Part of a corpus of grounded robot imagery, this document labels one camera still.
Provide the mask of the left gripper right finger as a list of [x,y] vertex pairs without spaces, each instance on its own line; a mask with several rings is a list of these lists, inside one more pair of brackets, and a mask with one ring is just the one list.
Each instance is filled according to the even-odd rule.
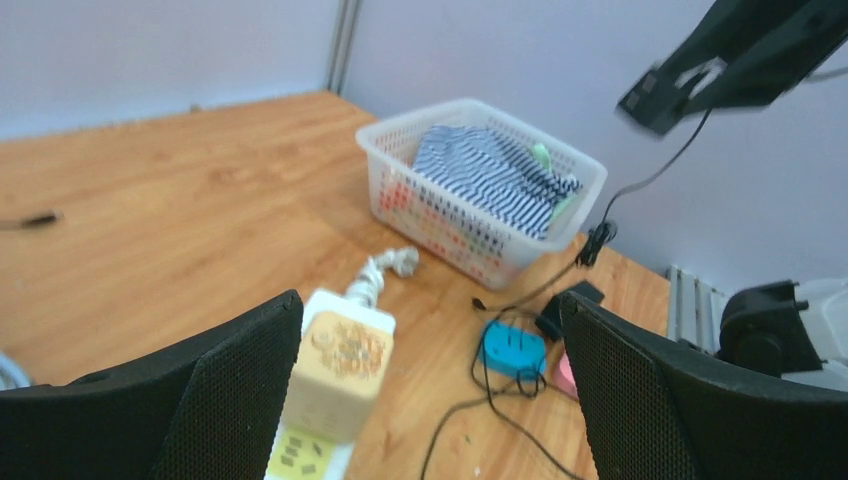
[[734,366],[576,293],[564,344],[602,479],[843,479],[847,395]]

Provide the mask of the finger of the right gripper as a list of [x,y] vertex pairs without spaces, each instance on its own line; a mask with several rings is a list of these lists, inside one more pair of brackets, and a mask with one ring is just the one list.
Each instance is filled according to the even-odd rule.
[[846,39],[841,0],[716,1],[617,107],[658,137],[700,112],[766,107],[808,79]]

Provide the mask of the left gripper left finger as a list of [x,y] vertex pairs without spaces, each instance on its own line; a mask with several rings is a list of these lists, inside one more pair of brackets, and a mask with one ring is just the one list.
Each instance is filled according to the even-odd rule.
[[5,479],[261,479],[301,340],[294,290],[69,384],[1,394]]

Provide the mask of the white power strip blue USB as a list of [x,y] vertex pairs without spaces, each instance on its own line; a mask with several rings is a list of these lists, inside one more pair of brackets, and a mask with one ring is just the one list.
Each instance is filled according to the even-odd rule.
[[[369,257],[344,292],[316,289],[304,307],[301,340],[313,317],[323,311],[346,315],[386,331],[394,338],[397,321],[378,306],[385,275],[393,272],[400,278],[408,278],[415,273],[418,265],[419,252],[416,248],[388,249]],[[342,479],[356,440],[336,443],[290,428],[283,423],[281,415],[265,476],[268,479]]]

